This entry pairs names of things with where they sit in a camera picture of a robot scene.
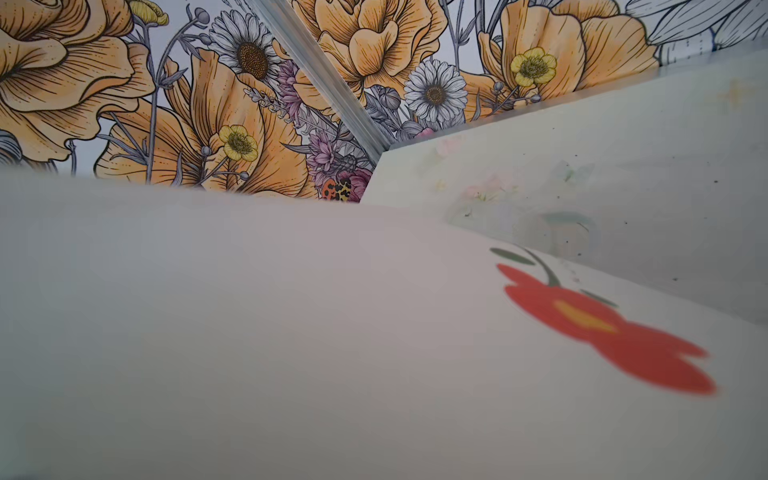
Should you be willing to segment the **white paper bag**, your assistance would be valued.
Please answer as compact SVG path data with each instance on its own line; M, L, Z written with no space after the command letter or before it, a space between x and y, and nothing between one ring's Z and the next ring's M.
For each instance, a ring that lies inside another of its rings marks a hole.
M394 209L1 172L5 479L763 479L767 330Z

